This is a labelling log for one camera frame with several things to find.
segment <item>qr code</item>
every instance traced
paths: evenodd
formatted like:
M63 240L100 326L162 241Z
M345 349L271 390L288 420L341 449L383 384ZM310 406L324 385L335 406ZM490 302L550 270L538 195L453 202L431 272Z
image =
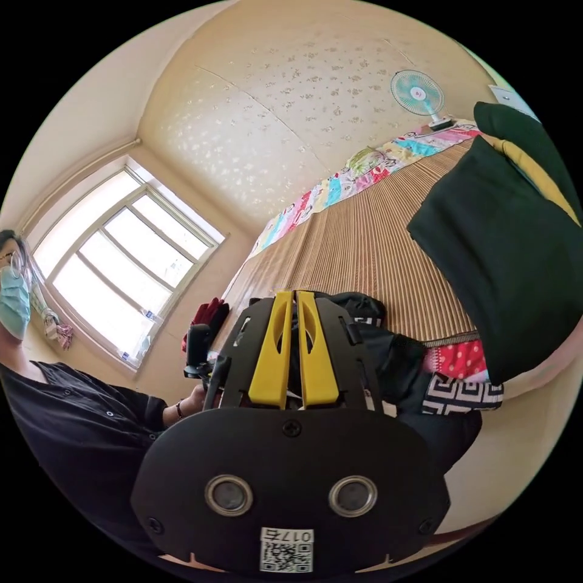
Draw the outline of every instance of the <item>qr code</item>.
M262 541L261 570L278 573L312 572L312 545Z

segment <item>fan base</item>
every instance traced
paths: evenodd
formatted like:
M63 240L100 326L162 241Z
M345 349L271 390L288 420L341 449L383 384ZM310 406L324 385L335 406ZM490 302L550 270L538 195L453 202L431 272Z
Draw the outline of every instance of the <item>fan base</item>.
M437 132L441 129L450 128L453 124L454 121L451 119L451 117L444 117L441 120L432 121L429 124L429 128L434 132Z

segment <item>bamboo mat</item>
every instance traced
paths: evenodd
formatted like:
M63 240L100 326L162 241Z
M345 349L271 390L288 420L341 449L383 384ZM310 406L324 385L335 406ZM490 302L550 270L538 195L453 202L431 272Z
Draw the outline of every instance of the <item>bamboo mat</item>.
M279 289L361 292L387 308L387 327L429 346L476 338L451 286L411 239L407 224L433 184L469 149L464 141L343 200L251 258L234 280L219 350L250 298Z

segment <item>black hair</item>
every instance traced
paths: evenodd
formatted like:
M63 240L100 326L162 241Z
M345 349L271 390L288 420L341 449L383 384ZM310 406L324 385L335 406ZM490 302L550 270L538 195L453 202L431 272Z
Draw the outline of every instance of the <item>black hair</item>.
M16 241L22 256L22 263L25 266L30 266L30 255L26 244L22 237L19 237L12 229L3 229L0 231L0 249L10 240Z

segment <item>label sticker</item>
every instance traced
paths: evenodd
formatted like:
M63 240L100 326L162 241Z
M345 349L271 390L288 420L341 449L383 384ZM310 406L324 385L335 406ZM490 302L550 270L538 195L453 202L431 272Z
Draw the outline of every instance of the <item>label sticker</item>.
M311 573L313 530L261 529L260 571L267 573Z

